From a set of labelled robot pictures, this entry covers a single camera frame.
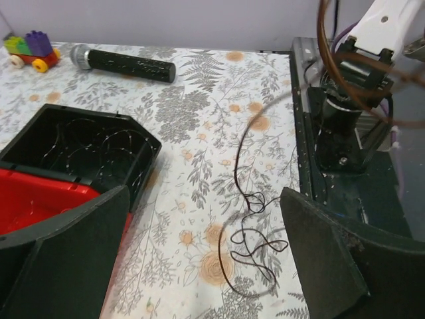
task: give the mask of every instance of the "black plastic bin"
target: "black plastic bin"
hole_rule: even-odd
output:
[[[130,116],[45,104],[0,153],[0,167],[99,193],[126,185],[134,211],[160,149]]]

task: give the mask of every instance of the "black microphone handle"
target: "black microphone handle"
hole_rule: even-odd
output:
[[[175,79],[175,65],[173,63],[139,58],[137,56],[90,50],[88,64],[98,70],[166,83],[173,83]]]

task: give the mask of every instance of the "red plastic bin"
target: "red plastic bin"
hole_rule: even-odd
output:
[[[0,236],[31,226],[99,196],[86,185],[0,169]],[[128,214],[126,233],[131,221]]]

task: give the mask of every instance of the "toy wheel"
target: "toy wheel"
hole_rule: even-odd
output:
[[[41,60],[40,58],[36,58],[33,63],[33,68],[40,73],[44,73],[48,70],[48,65],[45,61]]]
[[[10,61],[14,68],[22,68],[25,65],[24,61],[17,55],[11,55]]]
[[[55,53],[56,58],[60,58],[60,51],[58,49],[53,48],[53,52]]]

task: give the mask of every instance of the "table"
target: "table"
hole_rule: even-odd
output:
[[[290,249],[266,249],[257,260],[276,273],[278,288],[260,298],[229,289],[217,259],[218,234],[242,198],[232,179],[236,149],[248,121],[273,96],[289,91],[288,56],[157,47],[92,45],[92,48],[174,62],[172,85],[82,72],[68,58],[72,43],[54,43],[63,57],[46,74],[9,65],[0,50],[0,147],[4,147],[44,103],[133,116],[161,140],[163,149],[145,187],[117,259],[102,319],[118,318],[308,318]],[[246,139],[239,179],[247,192],[267,200],[284,186],[298,188],[292,98],[262,116]],[[287,239],[278,201],[247,221],[269,239]],[[234,262],[230,241],[220,243],[224,268],[243,291],[270,283],[257,268]],[[261,243],[249,235],[253,249]]]

